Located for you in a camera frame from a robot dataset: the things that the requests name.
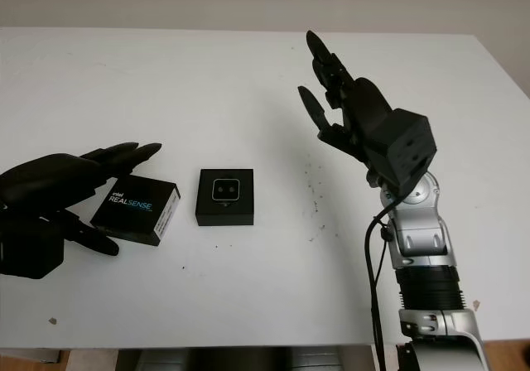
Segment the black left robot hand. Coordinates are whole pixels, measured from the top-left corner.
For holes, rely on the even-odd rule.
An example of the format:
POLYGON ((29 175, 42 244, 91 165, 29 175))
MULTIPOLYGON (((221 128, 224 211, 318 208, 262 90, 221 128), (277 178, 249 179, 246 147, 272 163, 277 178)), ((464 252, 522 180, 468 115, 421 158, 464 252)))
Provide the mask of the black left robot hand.
POLYGON ((1 203, 23 218, 52 223, 63 239, 104 255, 116 256, 119 246, 68 210, 87 200, 111 178, 128 176, 161 149, 154 142, 97 148, 81 156, 54 153, 15 166, 1 174, 1 203))

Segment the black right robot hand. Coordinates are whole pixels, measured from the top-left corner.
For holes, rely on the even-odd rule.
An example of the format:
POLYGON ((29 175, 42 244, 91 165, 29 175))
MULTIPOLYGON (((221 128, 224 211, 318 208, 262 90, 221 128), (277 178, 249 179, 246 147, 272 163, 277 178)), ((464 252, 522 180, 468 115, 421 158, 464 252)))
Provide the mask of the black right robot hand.
POLYGON ((342 124, 329 123, 314 94, 300 86, 298 93, 318 128, 317 137, 362 162, 369 170, 373 169, 364 145, 368 135, 392 112, 392 108, 372 81, 353 78, 338 56, 330 52, 313 31, 306 33, 306 44, 313 56, 312 69, 325 88, 328 104, 332 109, 339 109, 343 117, 342 124))

